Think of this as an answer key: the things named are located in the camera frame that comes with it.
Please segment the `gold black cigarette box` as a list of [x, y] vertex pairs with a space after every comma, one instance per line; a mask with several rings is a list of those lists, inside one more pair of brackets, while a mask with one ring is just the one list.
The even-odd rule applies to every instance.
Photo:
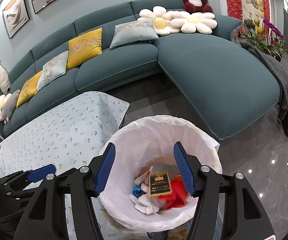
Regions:
[[149, 196], [159, 197], [172, 193], [168, 172], [151, 173], [149, 176]]

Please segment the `red gift box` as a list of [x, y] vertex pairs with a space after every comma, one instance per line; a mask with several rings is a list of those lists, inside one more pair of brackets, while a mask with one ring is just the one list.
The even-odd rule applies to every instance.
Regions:
[[172, 208], [184, 207], [186, 205], [186, 198], [188, 192], [184, 187], [184, 183], [180, 175], [174, 177], [170, 182], [172, 192], [169, 194], [164, 194], [158, 196], [158, 200], [163, 202], [162, 208], [164, 210], [169, 210]]

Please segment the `blue strap scrap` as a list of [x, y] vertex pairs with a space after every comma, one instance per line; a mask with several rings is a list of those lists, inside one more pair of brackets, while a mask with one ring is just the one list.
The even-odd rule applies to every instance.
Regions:
[[135, 188], [133, 189], [133, 195], [136, 198], [139, 198], [141, 195], [145, 194], [144, 191], [141, 189], [141, 185], [136, 185]]

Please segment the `white cotton glove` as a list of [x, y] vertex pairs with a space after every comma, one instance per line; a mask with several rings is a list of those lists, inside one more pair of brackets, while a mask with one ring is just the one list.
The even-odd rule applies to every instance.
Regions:
[[161, 204], [148, 194], [143, 194], [136, 198], [133, 194], [129, 195], [130, 200], [134, 203], [134, 208], [145, 215], [152, 215], [161, 209]]

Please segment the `white lined trash bin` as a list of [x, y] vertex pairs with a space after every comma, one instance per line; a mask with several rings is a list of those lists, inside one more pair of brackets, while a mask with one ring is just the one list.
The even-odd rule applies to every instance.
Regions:
[[202, 165], [222, 173], [220, 144], [191, 122], [169, 115], [144, 117], [118, 130], [109, 142], [116, 156], [100, 201], [107, 213], [129, 230], [159, 232], [174, 229], [193, 218], [197, 199], [187, 197], [181, 208], [145, 215], [129, 199], [133, 181], [156, 163], [174, 165], [173, 147], [181, 142], [185, 151]]

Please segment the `floral light blue tablecloth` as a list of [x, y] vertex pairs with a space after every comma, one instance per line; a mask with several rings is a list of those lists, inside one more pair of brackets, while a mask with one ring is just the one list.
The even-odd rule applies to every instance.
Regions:
[[0, 148], [0, 178], [53, 164], [56, 174], [87, 166], [119, 130], [130, 104], [85, 92], [35, 118]]

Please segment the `grey plush toy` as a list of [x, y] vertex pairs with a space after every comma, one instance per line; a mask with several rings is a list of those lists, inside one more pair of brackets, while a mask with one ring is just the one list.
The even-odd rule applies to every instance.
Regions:
[[18, 89], [12, 94], [8, 94], [6, 96], [7, 101], [4, 104], [4, 107], [2, 107], [1, 109], [1, 118], [4, 124], [7, 124], [10, 121], [13, 111], [15, 110], [17, 106], [17, 100], [19, 98], [19, 95], [20, 95], [20, 90]]

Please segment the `yellow cushion left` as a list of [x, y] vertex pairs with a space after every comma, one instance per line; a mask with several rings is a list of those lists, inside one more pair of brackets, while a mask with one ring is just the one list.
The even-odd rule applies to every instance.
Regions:
[[30, 100], [34, 95], [36, 95], [37, 84], [40, 77], [41, 77], [41, 71], [39, 71], [37, 74], [35, 74], [33, 77], [31, 77], [24, 83], [20, 91], [16, 107], [21, 106], [23, 103]]

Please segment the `yellow cushion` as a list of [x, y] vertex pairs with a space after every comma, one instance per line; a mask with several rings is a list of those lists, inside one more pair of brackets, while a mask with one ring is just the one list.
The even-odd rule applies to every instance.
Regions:
[[68, 42], [66, 69], [72, 69], [102, 54], [102, 28], [79, 35]]
[[39, 71], [37, 74], [35, 74], [33, 77], [31, 77], [24, 83], [20, 91], [16, 107], [21, 106], [23, 103], [30, 100], [34, 95], [36, 95], [37, 84], [40, 77], [41, 77], [41, 71]]

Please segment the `teal sectional sofa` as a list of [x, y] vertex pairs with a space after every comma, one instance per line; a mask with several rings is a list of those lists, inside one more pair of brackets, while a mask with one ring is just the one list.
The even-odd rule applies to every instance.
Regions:
[[102, 29], [102, 53], [69, 70], [14, 111], [3, 127], [10, 135], [53, 107], [86, 91], [106, 92], [144, 77], [164, 72], [192, 104], [219, 139], [247, 128], [281, 98], [277, 79], [246, 49], [232, 42], [241, 22], [216, 15], [211, 35], [170, 34], [152, 43], [110, 48], [115, 25], [131, 22], [141, 9], [161, 2], [183, 10], [181, 0], [135, 0], [91, 12], [60, 28], [36, 44], [11, 69], [11, 91], [39, 72], [43, 65], [67, 51], [69, 40]]

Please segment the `light blue cushion left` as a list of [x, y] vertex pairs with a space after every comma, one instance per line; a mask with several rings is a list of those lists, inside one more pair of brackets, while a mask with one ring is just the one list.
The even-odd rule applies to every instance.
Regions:
[[69, 52], [64, 51], [43, 65], [41, 76], [37, 83], [37, 91], [66, 73], [68, 56]]

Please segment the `light blue cushion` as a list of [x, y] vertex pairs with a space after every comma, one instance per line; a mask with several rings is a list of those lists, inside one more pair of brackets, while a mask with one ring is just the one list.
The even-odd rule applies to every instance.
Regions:
[[116, 25], [110, 48], [116, 48], [140, 41], [154, 41], [157, 39], [158, 35], [154, 29], [154, 21], [144, 18]]
[[37, 91], [66, 73], [68, 56], [69, 52], [64, 51], [43, 65], [41, 76], [37, 83]]

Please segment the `yellow cushion centre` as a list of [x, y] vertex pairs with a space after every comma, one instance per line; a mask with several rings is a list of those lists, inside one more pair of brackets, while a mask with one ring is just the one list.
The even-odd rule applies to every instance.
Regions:
[[79, 35], [68, 42], [66, 69], [72, 69], [102, 54], [102, 28]]

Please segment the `light blue cushion right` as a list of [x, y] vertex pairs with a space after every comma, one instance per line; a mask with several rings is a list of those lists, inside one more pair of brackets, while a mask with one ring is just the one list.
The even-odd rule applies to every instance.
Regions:
[[140, 41], [154, 41], [157, 39], [158, 35], [154, 29], [154, 21], [144, 18], [116, 25], [110, 48], [116, 48]]

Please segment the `grey throw blanket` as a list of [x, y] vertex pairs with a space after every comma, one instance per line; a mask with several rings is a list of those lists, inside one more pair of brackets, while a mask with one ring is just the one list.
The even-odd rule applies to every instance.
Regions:
[[265, 54], [258, 47], [248, 43], [240, 42], [242, 48], [246, 49], [252, 55], [257, 57], [265, 67], [273, 74], [280, 87], [280, 101], [278, 118], [284, 120], [288, 111], [288, 70], [274, 57]]

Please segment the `white daisy pillow centre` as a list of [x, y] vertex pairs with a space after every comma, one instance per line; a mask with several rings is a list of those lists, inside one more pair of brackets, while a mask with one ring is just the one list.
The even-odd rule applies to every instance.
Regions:
[[153, 20], [154, 29], [157, 35], [166, 36], [180, 32], [180, 29], [171, 26], [170, 22], [173, 18], [173, 11], [167, 11], [161, 6], [155, 6], [152, 10], [142, 9], [137, 20]]

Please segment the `white daisy pillow right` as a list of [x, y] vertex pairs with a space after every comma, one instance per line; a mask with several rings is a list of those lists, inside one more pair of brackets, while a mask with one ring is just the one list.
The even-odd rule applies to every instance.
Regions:
[[174, 11], [171, 14], [170, 26], [184, 34], [200, 33], [210, 35], [218, 25], [215, 15], [211, 12]]

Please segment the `potted orchid plants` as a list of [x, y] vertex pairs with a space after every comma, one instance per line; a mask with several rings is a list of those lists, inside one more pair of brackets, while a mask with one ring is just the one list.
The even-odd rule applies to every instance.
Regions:
[[267, 19], [244, 19], [243, 37], [246, 42], [257, 47], [263, 53], [281, 61], [288, 53], [288, 44], [281, 31]]

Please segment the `framed picture left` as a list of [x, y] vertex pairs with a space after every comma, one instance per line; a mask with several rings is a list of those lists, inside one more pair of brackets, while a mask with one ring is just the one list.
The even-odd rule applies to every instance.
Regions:
[[25, 0], [11, 0], [2, 15], [9, 39], [30, 20]]

